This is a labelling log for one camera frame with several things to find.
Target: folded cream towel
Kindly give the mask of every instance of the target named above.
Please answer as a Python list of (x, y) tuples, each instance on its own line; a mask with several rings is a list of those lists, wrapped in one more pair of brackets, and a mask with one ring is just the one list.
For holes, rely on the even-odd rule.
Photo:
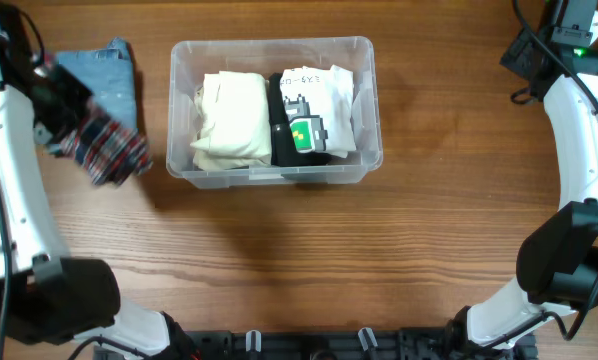
[(269, 165), (272, 155), (266, 84), (259, 74), (206, 74), (195, 97), (204, 118), (193, 162), (203, 170)]

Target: white t-shirt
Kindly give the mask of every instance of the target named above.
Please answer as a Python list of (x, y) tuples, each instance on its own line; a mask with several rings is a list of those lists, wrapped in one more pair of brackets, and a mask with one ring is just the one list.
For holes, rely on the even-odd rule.
[(352, 72), (333, 65), (284, 70), (281, 93), (300, 153), (326, 152), (345, 158), (357, 150), (350, 123)]

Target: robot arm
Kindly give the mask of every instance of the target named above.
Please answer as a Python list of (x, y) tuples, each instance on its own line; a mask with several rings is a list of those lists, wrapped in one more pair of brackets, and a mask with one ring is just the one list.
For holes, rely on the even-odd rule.
[[(589, 15), (595, 8), (596, 1), (548, 3), (540, 35), (551, 39), (551, 47), (598, 101), (598, 52), (586, 42), (598, 38), (598, 12)], [(598, 248), (593, 247), (598, 237), (598, 114), (573, 78), (533, 54), (526, 35), (519, 35), (502, 64), (530, 81), (525, 92), (543, 101), (550, 118), (559, 161), (560, 211), (522, 245), (517, 276), (484, 303), (458, 314), (457, 320), (465, 322), (465, 343), (477, 348), (495, 344), (495, 350), (510, 349), (553, 315), (581, 310), (598, 277)]]
[[(103, 347), (130, 359), (138, 354), (187, 357), (194, 344), (167, 314), (121, 298), (103, 261), (70, 257), (48, 205), (35, 140), (56, 140), (71, 130), (90, 92), (61, 67), (51, 81), (36, 76), (25, 39), (18, 10), (0, 4), (0, 188), (12, 253), (6, 336), (26, 344), (57, 345), (101, 336), (109, 341)], [(59, 90), (66, 84), (72, 94)], [(62, 101), (50, 104), (40, 93)], [(0, 308), (3, 251), (0, 236)]]

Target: black fabric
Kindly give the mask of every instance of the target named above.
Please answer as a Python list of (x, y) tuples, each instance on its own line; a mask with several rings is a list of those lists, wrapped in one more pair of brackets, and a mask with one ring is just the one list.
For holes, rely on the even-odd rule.
[(292, 130), (288, 122), (288, 115), (283, 106), (283, 97), (279, 83), (281, 74), (275, 73), (268, 78), (268, 112), (270, 114), (270, 128), (272, 136), (271, 164), (281, 167), (320, 166), (332, 160), (332, 155), (326, 153), (299, 153), (292, 138)]

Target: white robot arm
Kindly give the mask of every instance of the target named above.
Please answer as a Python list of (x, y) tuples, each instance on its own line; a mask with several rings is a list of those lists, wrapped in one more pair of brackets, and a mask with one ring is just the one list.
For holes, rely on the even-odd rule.
[[(101, 294), (103, 298), (106, 298), (106, 294), (110, 296), (110, 306), (90, 307), (85, 299), (76, 304), (64, 302), (78, 297), (78, 293), (74, 289), (63, 289), (63, 286), (88, 286), (87, 283), (69, 284), (73, 279), (87, 277), (91, 275), (88, 272), (93, 272), (114, 282), (114, 276), (103, 262), (93, 264), (87, 260), (79, 262), (79, 259), (73, 262), (75, 259), (70, 257), (68, 245), (54, 222), (35, 152), (35, 139), (50, 138), (45, 124), (35, 116), (35, 105), (31, 100), (34, 97), (30, 95), (32, 86), (44, 83), (35, 82), (33, 69), (26, 66), (25, 61), (17, 64), (14, 56), (8, 58), (4, 54), (4, 48), (7, 47), (9, 51), (22, 51), (20, 41), (9, 39), (22, 38), (23, 34), (18, 32), (22, 29), (19, 19), (16, 8), (0, 4), (0, 196), (6, 209), (5, 223), (10, 236), (7, 242), (11, 244), (12, 254), (10, 305), (17, 301), (31, 304), (23, 308), (9, 307), (9, 329), (6, 329), (6, 334), (25, 343), (83, 342), (93, 336), (103, 336), (113, 343), (133, 349), (132, 352), (121, 351), (128, 358), (137, 358), (136, 354), (140, 353), (159, 358), (157, 355), (163, 353), (161, 358), (175, 359), (177, 357), (173, 355), (176, 351), (167, 349), (171, 347), (171, 339), (176, 332), (181, 332), (180, 328), (165, 314), (119, 298), (116, 283), (109, 287), (109, 293)], [(8, 64), (11, 67), (4, 66), (9, 61), (12, 62)], [(2, 69), (28, 73), (30, 83), (26, 79), (11, 80), (9, 75), (12, 76), (12, 73), (8, 74)], [(5, 291), (3, 280), (6, 275), (1, 230), (0, 293), (1, 290)], [(101, 279), (91, 280), (96, 285)], [(65, 296), (66, 299), (53, 299), (54, 296)], [(47, 321), (34, 319), (35, 312), (58, 311), (52, 308), (61, 306), (65, 306), (66, 310), (74, 306), (70, 311), (93, 313), (91, 318), (82, 319), (70, 319), (70, 314), (50, 316)], [(105, 343), (102, 346), (113, 348)]]
[[(592, 43), (598, 38), (598, 12), (594, 13), (592, 22), (586, 28), (576, 26), (577, 29), (581, 28), (584, 31), (582, 36), (573, 36), (573, 39), (564, 40), (557, 35), (567, 33), (575, 26), (558, 24), (557, 19), (561, 19), (563, 22), (573, 22), (576, 21), (573, 18), (576, 18), (577, 15), (585, 19), (586, 11), (576, 8), (577, 3), (571, 4), (574, 5), (570, 9), (563, 2), (555, 1), (548, 5), (545, 9), (542, 26), (554, 27), (552, 41), (562, 45), (571, 45), (561, 49), (571, 51), (571, 58), (575, 60), (585, 59), (588, 53), (588, 45), (586, 43), (582, 44), (580, 41), (581, 39), (591, 38), (590, 43)], [(591, 8), (591, 6), (596, 7), (596, 2), (594, 4), (588, 2), (587, 5), (589, 5), (588, 8)], [(546, 30), (543, 30), (543, 35), (546, 38), (550, 36), (549, 32), (546, 33)], [(512, 60), (511, 58), (513, 56), (510, 56), (509, 52), (502, 59), (502, 63), (513, 71), (518, 70), (510, 62), (506, 64), (505, 60)], [(577, 233), (577, 237), (567, 239), (568, 241), (564, 240), (570, 235), (568, 227), (572, 226), (573, 233), (577, 231), (575, 221), (568, 222), (567, 217), (581, 215), (572, 211), (571, 203), (588, 203), (598, 208), (598, 113), (583, 89), (576, 84), (572, 77), (560, 74), (554, 79), (554, 76), (551, 78), (546, 74), (538, 74), (537, 70), (529, 77), (531, 86), (534, 85), (536, 88), (529, 88), (527, 92), (543, 101), (554, 131), (561, 181), (559, 209), (564, 216), (560, 218), (559, 214), (555, 215), (551, 221), (553, 223), (561, 221), (561, 223), (551, 227), (549, 221), (542, 227), (543, 230), (538, 230), (526, 240), (517, 260), (517, 275), (524, 274), (527, 278), (528, 270), (526, 269), (530, 268), (532, 271), (537, 270), (534, 276), (540, 277), (543, 271), (554, 276), (554, 283), (561, 281), (562, 283), (559, 286), (569, 287), (569, 289), (568, 291), (551, 289), (546, 291), (552, 292), (551, 296), (546, 294), (536, 296), (536, 294), (533, 294), (534, 299), (530, 299), (528, 292), (523, 289), (524, 286), (520, 286), (520, 281), (515, 277), (493, 297), (471, 307), (466, 315), (468, 340), (479, 347), (486, 347), (496, 342), (493, 348), (499, 350), (514, 347), (517, 340), (553, 319), (551, 316), (542, 317), (542, 314), (550, 313), (557, 316), (566, 316), (579, 310), (584, 302), (583, 299), (591, 291), (590, 289), (593, 287), (598, 275), (598, 266), (596, 266), (598, 261), (595, 263), (590, 259), (595, 256), (598, 259), (598, 249), (591, 248), (592, 242), (598, 235), (598, 217), (593, 216), (590, 222), (578, 224), (580, 232)], [(579, 73), (578, 77), (598, 101), (598, 75)], [(546, 78), (550, 79), (552, 83), (545, 81)], [(542, 86), (546, 86), (546, 83), (549, 85), (547, 91), (541, 89)], [(581, 230), (584, 227), (582, 225), (589, 226), (589, 228)], [(568, 256), (567, 253), (559, 252), (562, 250), (561, 246), (571, 246), (567, 250), (578, 252), (579, 258), (577, 260), (571, 259), (571, 264), (562, 265), (561, 268), (559, 268), (559, 265), (553, 265), (550, 269), (547, 269), (546, 267), (531, 264), (532, 262), (549, 263), (551, 261), (560, 261), (556, 259), (557, 256)], [(586, 257), (586, 253), (589, 251), (591, 254)], [(565, 280), (562, 271), (567, 275), (571, 275), (572, 278)], [(525, 287), (528, 287), (531, 282), (524, 280), (522, 283), (526, 285)], [(542, 285), (548, 287), (556, 286), (547, 284), (548, 281), (542, 283)], [(533, 290), (537, 290), (536, 284), (532, 283), (531, 285), (530, 287)], [(544, 302), (539, 298), (548, 299), (549, 301)], [(506, 337), (507, 334), (518, 335), (510, 338)], [(564, 336), (564, 338), (569, 340), (568, 336), (572, 336), (572, 334)], [(502, 337), (506, 337), (506, 341), (497, 341)]]

